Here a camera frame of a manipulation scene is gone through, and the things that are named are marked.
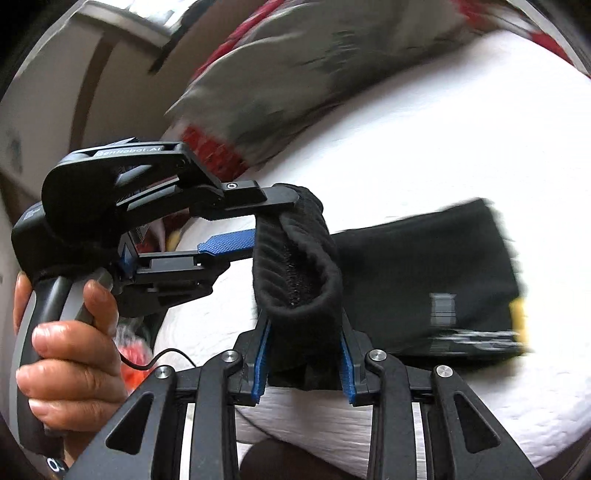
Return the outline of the left hand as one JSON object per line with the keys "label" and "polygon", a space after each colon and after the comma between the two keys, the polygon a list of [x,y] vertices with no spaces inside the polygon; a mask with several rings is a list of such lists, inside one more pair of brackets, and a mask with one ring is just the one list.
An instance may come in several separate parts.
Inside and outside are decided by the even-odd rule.
{"label": "left hand", "polygon": [[32,414],[48,428],[64,433],[64,459],[69,466],[127,398],[113,342],[116,301],[94,280],[86,283],[83,298],[94,323],[63,320],[36,327],[32,346],[40,360],[15,374]]}

